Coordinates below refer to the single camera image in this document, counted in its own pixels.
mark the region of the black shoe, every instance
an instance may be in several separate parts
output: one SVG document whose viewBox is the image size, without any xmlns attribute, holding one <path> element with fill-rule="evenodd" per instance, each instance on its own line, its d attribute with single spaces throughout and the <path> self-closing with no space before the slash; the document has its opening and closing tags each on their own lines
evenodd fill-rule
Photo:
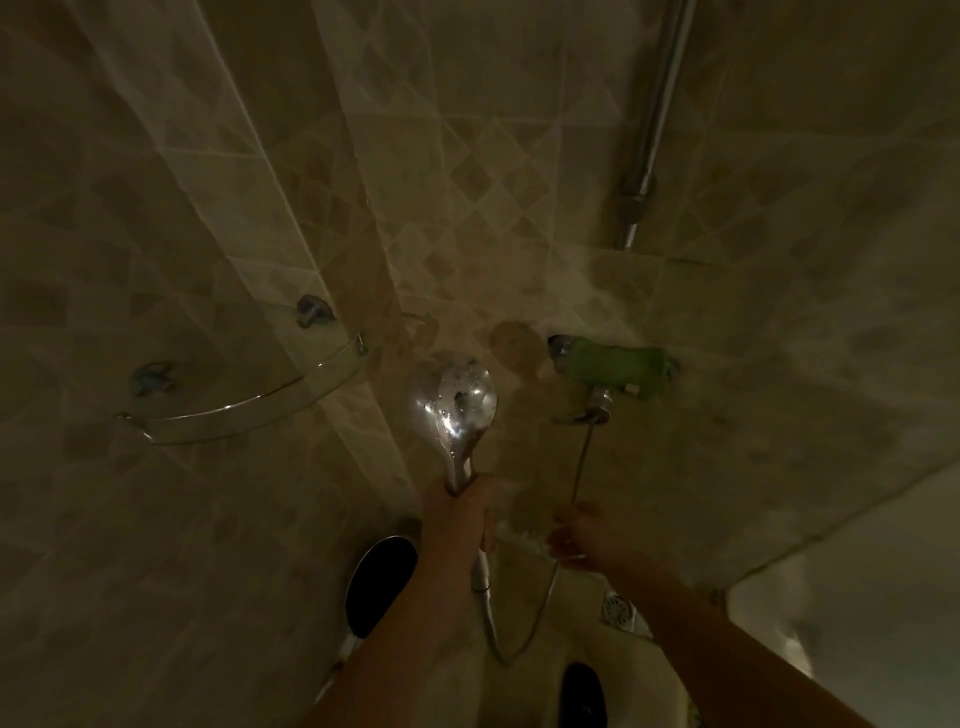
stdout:
<svg viewBox="0 0 960 728">
<path fill-rule="evenodd" d="M 572 663 L 560 688 L 560 728 L 607 728 L 607 704 L 600 678 L 583 663 Z"/>
</svg>

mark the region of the hand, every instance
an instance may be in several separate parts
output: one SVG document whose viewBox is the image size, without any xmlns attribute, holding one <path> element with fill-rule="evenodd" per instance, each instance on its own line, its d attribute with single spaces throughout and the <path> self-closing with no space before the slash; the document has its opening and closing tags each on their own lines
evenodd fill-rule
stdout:
<svg viewBox="0 0 960 728">
<path fill-rule="evenodd" d="M 420 562 L 425 570 L 436 570 L 469 581 L 477 549 L 492 551 L 494 522 L 488 504 L 497 486 L 494 475 L 480 474 L 458 497 L 451 496 L 441 477 L 422 493 L 423 534 Z"/>
<path fill-rule="evenodd" d="M 546 542 L 550 555 L 565 569 L 606 572 L 624 558 L 626 547 L 607 525 L 596 503 L 561 506 L 553 519 L 560 527 Z"/>
</svg>

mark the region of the person's right hand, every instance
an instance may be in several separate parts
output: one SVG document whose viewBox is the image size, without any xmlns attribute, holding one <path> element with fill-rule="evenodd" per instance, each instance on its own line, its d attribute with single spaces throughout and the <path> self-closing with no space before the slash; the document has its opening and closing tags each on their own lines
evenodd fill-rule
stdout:
<svg viewBox="0 0 960 728">
<path fill-rule="evenodd" d="M 561 506 L 554 511 L 553 519 L 560 526 L 546 542 L 550 555 L 565 569 L 606 572 L 624 557 L 626 547 L 596 503 Z"/>
</svg>

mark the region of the person's right arm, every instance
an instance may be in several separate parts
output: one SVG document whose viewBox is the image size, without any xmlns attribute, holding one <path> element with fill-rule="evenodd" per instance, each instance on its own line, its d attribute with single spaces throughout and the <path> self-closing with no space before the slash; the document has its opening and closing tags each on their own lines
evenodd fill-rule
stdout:
<svg viewBox="0 0 960 728">
<path fill-rule="evenodd" d="M 624 547 L 595 507 L 565 506 L 550 535 L 564 567 L 603 573 L 646 620 L 710 728 L 869 728 L 644 554 Z"/>
</svg>

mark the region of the shower head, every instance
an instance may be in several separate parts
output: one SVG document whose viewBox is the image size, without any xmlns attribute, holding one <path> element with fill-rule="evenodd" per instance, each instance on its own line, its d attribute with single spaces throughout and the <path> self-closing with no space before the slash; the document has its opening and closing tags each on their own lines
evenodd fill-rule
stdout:
<svg viewBox="0 0 960 728">
<path fill-rule="evenodd" d="M 407 401 L 411 426 L 443 457 L 446 489 L 459 496 L 473 479 L 473 449 L 496 413 L 490 372 L 466 354 L 432 354 L 414 366 Z"/>
</svg>

